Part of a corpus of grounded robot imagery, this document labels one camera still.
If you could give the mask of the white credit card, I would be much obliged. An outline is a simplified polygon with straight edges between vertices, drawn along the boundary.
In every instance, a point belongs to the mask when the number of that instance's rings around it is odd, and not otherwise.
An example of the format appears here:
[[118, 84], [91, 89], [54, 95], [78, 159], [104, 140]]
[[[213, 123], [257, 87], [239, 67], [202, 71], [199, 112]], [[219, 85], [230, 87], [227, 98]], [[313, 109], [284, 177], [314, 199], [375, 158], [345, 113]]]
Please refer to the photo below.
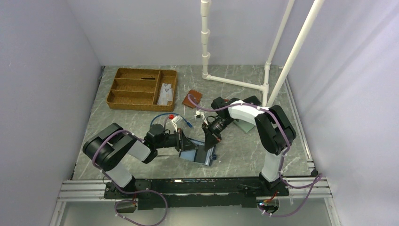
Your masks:
[[172, 99], [173, 89], [162, 89], [160, 92], [160, 97], [165, 99]]
[[157, 101], [157, 105], [168, 105], [169, 101], [173, 101], [173, 96], [171, 95], [160, 96]]
[[169, 91], [170, 89], [172, 88], [172, 84], [169, 84], [169, 83], [162, 83], [162, 85], [161, 85], [161, 90], [164, 90], [164, 91]]

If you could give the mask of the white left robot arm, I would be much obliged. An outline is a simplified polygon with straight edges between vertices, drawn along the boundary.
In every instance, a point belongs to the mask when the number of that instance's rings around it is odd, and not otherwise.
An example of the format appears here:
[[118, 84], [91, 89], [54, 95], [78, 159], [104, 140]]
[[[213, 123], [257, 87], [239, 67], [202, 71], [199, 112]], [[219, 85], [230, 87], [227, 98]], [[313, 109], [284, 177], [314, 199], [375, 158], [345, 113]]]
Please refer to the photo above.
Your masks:
[[158, 155], [159, 148], [175, 148], [178, 152], [197, 151], [198, 144], [192, 142], [181, 129], [170, 132], [161, 124], [153, 124], [144, 139], [112, 123], [90, 138], [82, 148], [92, 164], [112, 180], [117, 192], [128, 198], [136, 191], [136, 179], [123, 166], [122, 159], [131, 155], [148, 164]]

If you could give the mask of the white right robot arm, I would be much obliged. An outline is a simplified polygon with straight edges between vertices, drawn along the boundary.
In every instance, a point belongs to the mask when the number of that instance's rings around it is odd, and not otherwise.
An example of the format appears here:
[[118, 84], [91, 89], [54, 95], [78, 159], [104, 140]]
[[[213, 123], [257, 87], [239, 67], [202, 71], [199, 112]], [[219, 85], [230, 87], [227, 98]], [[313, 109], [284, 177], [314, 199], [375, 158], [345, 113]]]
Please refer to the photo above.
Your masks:
[[284, 159], [296, 138], [296, 131], [279, 105], [257, 106], [248, 99], [223, 99], [218, 97], [211, 104], [211, 111], [217, 115], [212, 122], [205, 120], [202, 129], [205, 147], [221, 142], [221, 132], [234, 120], [256, 126], [260, 141], [266, 150], [264, 165], [260, 172], [259, 189], [264, 195], [271, 195], [281, 182]]

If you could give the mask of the blue leather card holder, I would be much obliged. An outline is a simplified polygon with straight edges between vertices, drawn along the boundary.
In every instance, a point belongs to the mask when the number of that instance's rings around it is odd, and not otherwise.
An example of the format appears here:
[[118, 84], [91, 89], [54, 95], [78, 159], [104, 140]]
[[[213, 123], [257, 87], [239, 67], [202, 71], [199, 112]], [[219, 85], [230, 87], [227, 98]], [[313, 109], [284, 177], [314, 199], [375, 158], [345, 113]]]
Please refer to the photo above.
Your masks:
[[184, 160], [188, 160], [194, 163], [202, 164], [205, 166], [211, 166], [212, 161], [217, 159], [215, 153], [216, 146], [211, 147], [207, 151], [204, 150], [204, 142], [190, 139], [194, 144], [198, 146], [197, 150], [191, 149], [187, 151], [182, 151], [179, 153], [179, 157]]

